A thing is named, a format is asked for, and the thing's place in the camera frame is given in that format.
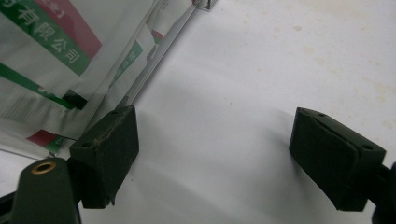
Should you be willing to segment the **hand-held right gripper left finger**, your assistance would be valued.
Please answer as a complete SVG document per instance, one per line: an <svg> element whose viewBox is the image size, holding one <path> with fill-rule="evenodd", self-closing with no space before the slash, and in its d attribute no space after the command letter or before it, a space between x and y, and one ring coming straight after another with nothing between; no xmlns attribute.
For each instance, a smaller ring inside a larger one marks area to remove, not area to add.
<svg viewBox="0 0 396 224"><path fill-rule="evenodd" d="M133 105L107 113L71 147L82 178L84 208L103 209L115 198L139 152Z"/></svg>

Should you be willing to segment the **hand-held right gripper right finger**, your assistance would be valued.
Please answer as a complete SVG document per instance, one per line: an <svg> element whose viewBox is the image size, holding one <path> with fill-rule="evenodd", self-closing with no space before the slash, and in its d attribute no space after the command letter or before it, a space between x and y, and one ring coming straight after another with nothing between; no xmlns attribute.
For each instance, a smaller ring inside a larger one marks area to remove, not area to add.
<svg viewBox="0 0 396 224"><path fill-rule="evenodd" d="M326 114L299 107L290 154L336 209L361 212L386 150Z"/></svg>

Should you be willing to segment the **white woven sack green red print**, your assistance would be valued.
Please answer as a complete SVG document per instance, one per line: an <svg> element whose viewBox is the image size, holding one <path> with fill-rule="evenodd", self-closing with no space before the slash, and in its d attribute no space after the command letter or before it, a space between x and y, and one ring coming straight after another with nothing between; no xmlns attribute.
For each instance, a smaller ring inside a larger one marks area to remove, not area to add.
<svg viewBox="0 0 396 224"><path fill-rule="evenodd" d="M0 0L0 150L56 155L131 103L209 0Z"/></svg>

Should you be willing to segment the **metal frame corner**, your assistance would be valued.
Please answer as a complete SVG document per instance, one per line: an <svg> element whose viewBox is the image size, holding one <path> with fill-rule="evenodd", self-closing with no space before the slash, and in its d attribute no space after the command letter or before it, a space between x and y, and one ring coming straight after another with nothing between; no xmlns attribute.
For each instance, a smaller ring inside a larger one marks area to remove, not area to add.
<svg viewBox="0 0 396 224"><path fill-rule="evenodd" d="M215 5L217 0L192 0L192 2L200 9L209 11Z"/></svg>

